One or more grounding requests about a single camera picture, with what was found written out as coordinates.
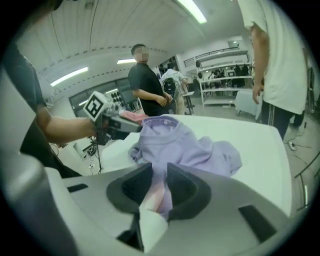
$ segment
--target ceiling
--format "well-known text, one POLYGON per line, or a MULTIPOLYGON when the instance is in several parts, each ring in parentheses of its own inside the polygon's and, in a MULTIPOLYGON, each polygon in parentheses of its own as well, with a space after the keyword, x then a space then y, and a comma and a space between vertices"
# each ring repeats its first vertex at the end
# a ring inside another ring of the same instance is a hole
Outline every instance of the ceiling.
POLYGON ((70 97, 87 88, 128 76, 131 47, 149 48, 155 67, 182 51, 214 39, 240 35, 237 4, 194 0, 207 19, 199 24, 174 0, 64 0, 60 8, 30 28, 18 41, 32 63, 45 98, 70 97), (55 87, 50 83, 83 67, 89 71, 55 87))

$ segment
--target floor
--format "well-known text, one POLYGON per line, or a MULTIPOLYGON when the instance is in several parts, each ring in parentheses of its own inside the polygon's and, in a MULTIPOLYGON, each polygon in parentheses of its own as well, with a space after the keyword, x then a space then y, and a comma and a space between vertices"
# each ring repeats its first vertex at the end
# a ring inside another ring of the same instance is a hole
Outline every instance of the floor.
MULTIPOLYGON (((194 107, 194 115, 208 116, 216 118, 227 118, 242 120, 247 122, 256 122, 255 117, 249 113, 241 112, 238 116, 238 111, 233 105, 231 106, 205 106, 202 107, 202 101, 200 97, 193 97, 191 99, 194 107)), ((292 174, 292 215, 299 213, 306 208, 311 202, 313 195, 316 193, 320 177, 315 174, 320 169, 320 156, 297 178, 294 178, 300 171, 302 171, 307 164, 309 164, 316 154, 320 151, 320 123, 316 122, 311 116, 305 115, 303 123, 299 130, 293 129, 289 126, 284 136, 284 147, 287 152, 290 170, 292 174), (292 140, 297 146, 297 151, 292 151, 288 146, 288 140, 292 140)))

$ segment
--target machine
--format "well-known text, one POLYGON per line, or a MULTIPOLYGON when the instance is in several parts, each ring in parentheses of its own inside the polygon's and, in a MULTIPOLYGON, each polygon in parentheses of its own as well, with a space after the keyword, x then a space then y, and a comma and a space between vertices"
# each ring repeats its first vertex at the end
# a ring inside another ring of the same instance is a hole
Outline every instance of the machine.
MULTIPOLYGON (((152 165, 61 179, 57 170, 19 153, 35 115, 5 72, 0 78, 1 190, 23 227, 50 254, 266 255, 288 232, 288 217, 240 181, 168 163, 165 181, 173 209, 167 228, 158 236, 157 228, 148 234, 157 238, 147 247, 139 205, 151 184, 152 165)), ((97 143, 140 131, 105 98, 94 92, 84 106, 96 124, 97 143)))

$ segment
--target white cloth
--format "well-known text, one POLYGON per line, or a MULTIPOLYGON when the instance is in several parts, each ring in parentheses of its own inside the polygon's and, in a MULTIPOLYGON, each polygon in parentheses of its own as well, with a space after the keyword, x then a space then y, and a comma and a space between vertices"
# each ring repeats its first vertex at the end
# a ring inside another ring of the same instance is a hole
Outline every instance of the white cloth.
POLYGON ((178 85, 178 91, 180 95, 186 94, 187 91, 184 90, 184 87, 182 86, 182 79, 184 79, 184 75, 181 74, 179 71, 175 71, 171 68, 169 68, 161 77, 162 84, 164 81, 168 78, 173 78, 173 80, 176 82, 178 85))
POLYGON ((258 120, 262 108, 262 93, 258 97, 259 104, 252 99, 252 91, 238 91, 234 101, 235 109, 250 113, 258 120))
POLYGON ((244 26, 256 24, 269 36, 269 62, 263 100, 301 114, 307 99, 307 68, 303 43, 293 23, 270 0, 238 0, 244 26))

